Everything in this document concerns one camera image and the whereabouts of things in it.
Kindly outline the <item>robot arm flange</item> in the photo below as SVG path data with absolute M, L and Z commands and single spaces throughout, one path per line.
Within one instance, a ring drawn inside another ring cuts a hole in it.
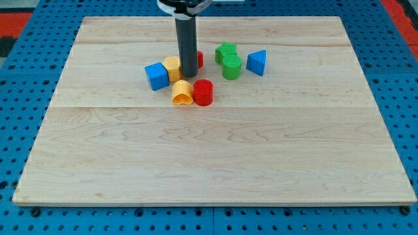
M 190 20 L 211 3 L 212 0 L 157 0 L 157 6 L 176 20 Z

